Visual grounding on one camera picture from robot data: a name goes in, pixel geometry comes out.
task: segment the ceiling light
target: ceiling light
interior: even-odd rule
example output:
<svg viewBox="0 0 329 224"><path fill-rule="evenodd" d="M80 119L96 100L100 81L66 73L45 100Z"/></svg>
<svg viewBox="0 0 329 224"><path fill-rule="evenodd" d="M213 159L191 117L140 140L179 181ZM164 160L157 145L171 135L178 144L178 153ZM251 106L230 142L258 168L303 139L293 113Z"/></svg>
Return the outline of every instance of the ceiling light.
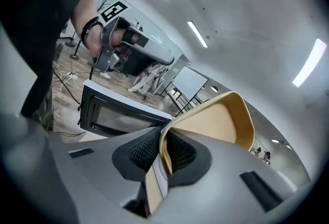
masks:
<svg viewBox="0 0 329 224"><path fill-rule="evenodd" d="M306 80L306 78L311 74L311 72L317 66L326 47L327 47L326 43L324 43L320 39L316 39L312 51L310 52L303 68L300 70L300 72L294 79L293 84L295 84L297 87L302 85L302 83Z"/></svg>
<svg viewBox="0 0 329 224"><path fill-rule="evenodd" d="M211 86L211 89L215 92L218 92L218 88L216 86Z"/></svg>
<svg viewBox="0 0 329 224"><path fill-rule="evenodd" d="M197 38L201 41L202 45L205 48L208 48L206 42L204 41L204 39L201 37L200 32L196 29L196 27L194 26L192 21L188 21L187 24L189 24L190 28L193 30L193 32L195 33L195 35L197 36Z"/></svg>

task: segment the ceiling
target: ceiling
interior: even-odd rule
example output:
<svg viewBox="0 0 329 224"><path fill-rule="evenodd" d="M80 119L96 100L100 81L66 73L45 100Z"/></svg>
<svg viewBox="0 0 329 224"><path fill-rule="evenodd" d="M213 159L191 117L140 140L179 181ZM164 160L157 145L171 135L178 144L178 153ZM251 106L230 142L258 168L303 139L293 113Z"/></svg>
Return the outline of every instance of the ceiling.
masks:
<svg viewBox="0 0 329 224"><path fill-rule="evenodd" d="M239 92L289 141L308 172L316 174L329 144L328 50L302 86L296 88L292 80L316 39L329 44L329 13L322 0L127 1L144 13L153 9L161 15L149 18L191 67Z"/></svg>

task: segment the black stand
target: black stand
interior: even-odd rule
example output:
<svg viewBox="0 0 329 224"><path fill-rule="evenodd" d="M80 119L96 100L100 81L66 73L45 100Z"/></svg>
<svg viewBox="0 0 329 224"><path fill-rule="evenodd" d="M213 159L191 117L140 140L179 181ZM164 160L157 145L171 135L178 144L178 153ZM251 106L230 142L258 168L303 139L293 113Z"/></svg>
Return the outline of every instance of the black stand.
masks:
<svg viewBox="0 0 329 224"><path fill-rule="evenodd" d="M80 40L79 43L77 44L77 48L76 48L76 51L74 52L74 54L71 54L71 55L70 55L70 58L71 58L72 60L78 60L78 59L79 59L79 56L77 56L77 52L78 52L78 49L79 49L80 43L81 43L81 40Z"/></svg>
<svg viewBox="0 0 329 224"><path fill-rule="evenodd" d="M75 43L75 42L73 41L73 40L74 40L74 35L75 35L75 34L76 34L76 32L73 33L73 36L72 36L72 38L71 38L70 41L65 42L65 45L66 45L66 46L69 46L69 47L73 48L73 47L75 47L75 46L77 45L77 43Z"/></svg>

